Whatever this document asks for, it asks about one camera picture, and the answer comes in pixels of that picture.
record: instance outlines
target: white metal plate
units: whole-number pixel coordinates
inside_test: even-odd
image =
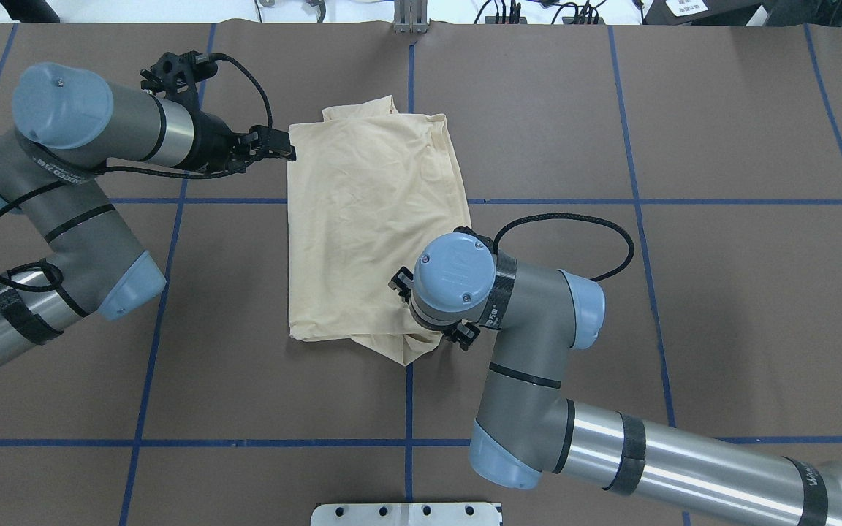
[[[323,505],[311,526],[502,526],[500,503]]]

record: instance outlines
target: beige cloth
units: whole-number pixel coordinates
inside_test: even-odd
[[[438,332],[411,319],[388,280],[470,210],[443,115],[392,97],[328,107],[294,124],[288,164],[288,325],[305,342],[349,338],[408,365]]]

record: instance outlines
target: black band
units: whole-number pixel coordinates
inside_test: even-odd
[[[512,287],[515,287],[515,271],[518,268],[518,261],[504,252],[496,254],[496,280],[489,297],[485,300],[485,308],[482,309],[482,316],[477,322],[481,327],[487,329],[498,329],[502,323],[502,316],[509,307],[509,299],[512,297]]]
[[[106,212],[112,212],[116,210],[116,207],[112,206],[111,204],[105,204],[103,206],[95,207],[93,210],[87,210],[84,213],[81,213],[79,216],[74,217],[73,219],[66,221],[59,226],[54,227],[54,230],[51,230],[44,236],[44,241],[47,243],[53,242],[53,240],[57,239],[57,236],[67,232],[67,230],[73,229],[74,226],[80,226],[83,223],[86,223],[90,219],[94,217],[100,216],[100,214]]]
[[[827,524],[827,487],[823,476],[814,466],[801,460],[788,459],[801,476],[801,484],[805,487],[805,505],[801,510],[798,526],[826,526]]]
[[[577,411],[574,408],[574,401],[567,399],[567,427],[564,429],[564,445],[561,446],[561,456],[558,457],[558,465],[554,467],[552,473],[560,473],[564,469],[564,463],[567,462],[567,455],[571,452],[571,440],[574,440],[574,419],[577,416]]]
[[[63,159],[54,156],[47,148],[41,146],[36,142],[28,140],[17,129],[15,130],[15,137],[18,141],[21,150],[30,159],[37,164],[40,169],[47,170],[51,175],[61,180],[66,180],[68,183],[81,184],[88,180],[96,179],[98,173],[84,167],[74,166],[74,164],[67,163]]]
[[[158,100],[158,97],[151,96],[151,100],[154,100],[155,106],[158,107],[158,114],[161,116],[161,132],[158,133],[158,140],[154,141],[154,147],[151,148],[151,152],[142,159],[138,159],[140,163],[151,159],[155,153],[158,153],[158,150],[161,150],[161,145],[164,144],[164,134],[167,133],[167,116],[164,116],[164,107],[161,106],[161,101]]]
[[[522,373],[521,370],[502,367],[501,365],[498,365],[498,363],[489,362],[489,370],[492,370],[494,373],[500,373],[502,376],[508,376],[509,378],[521,380],[522,382],[528,382],[536,386],[551,387],[551,389],[561,388],[561,381],[559,380],[550,380],[548,378],[542,378],[541,376],[532,376],[528,373]]]
[[[24,304],[19,293],[2,283],[0,283],[0,314],[13,329],[36,346],[43,346],[49,340],[64,334],[60,330],[54,330],[39,314],[28,310],[28,306]]]
[[[645,472],[645,423],[636,416],[622,416],[622,458],[615,471],[615,479],[604,492],[614,492],[617,495],[632,495],[642,473]]]
[[[47,257],[38,261],[38,263],[47,262]],[[50,282],[53,283],[53,276],[50,276],[49,270],[43,270],[43,273],[46,274]],[[84,319],[86,316],[90,316],[90,313],[86,312],[86,310],[83,310],[83,307],[80,307],[80,303],[77,303],[77,300],[74,300],[73,297],[70,297],[70,293],[67,293],[67,290],[64,289],[63,283],[57,283],[56,286],[54,286],[54,292],[56,292],[57,295],[61,297],[61,300],[63,300],[64,303],[67,304],[67,307],[70,307],[70,310],[73,310],[73,312],[76,313],[77,316],[81,317],[82,319]]]

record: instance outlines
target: metal bracket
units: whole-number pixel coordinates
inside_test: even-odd
[[[428,33],[428,0],[395,0],[395,33]]]
[[[379,503],[323,505],[311,526],[501,526],[500,503]]]

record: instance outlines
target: metal stand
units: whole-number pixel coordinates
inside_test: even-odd
[[[428,33],[428,0],[395,0],[395,33]]]

